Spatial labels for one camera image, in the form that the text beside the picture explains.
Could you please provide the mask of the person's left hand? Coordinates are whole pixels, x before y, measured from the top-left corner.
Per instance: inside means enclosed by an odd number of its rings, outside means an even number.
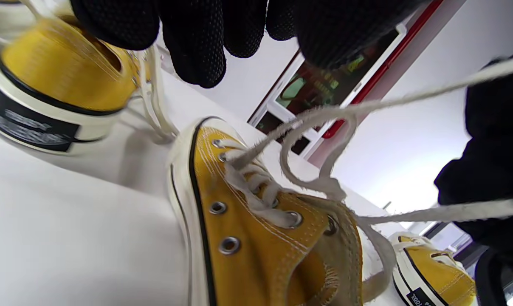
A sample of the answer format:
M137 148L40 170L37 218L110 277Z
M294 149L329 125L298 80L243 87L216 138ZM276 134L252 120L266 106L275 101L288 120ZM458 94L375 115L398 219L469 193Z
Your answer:
M305 60L335 70L395 28L425 0L72 0L82 27L125 50L142 51L159 30L177 75L213 88L228 51L252 57L264 33L295 37Z

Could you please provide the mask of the person's right hand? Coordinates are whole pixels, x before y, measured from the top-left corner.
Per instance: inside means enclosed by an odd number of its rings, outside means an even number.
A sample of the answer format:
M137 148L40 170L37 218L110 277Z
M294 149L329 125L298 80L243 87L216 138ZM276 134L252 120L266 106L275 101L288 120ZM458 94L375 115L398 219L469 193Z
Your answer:
M470 140L462 156L447 163L435 178L438 203L513 199L513 75L467 89L465 126ZM513 217L456 226L513 270Z

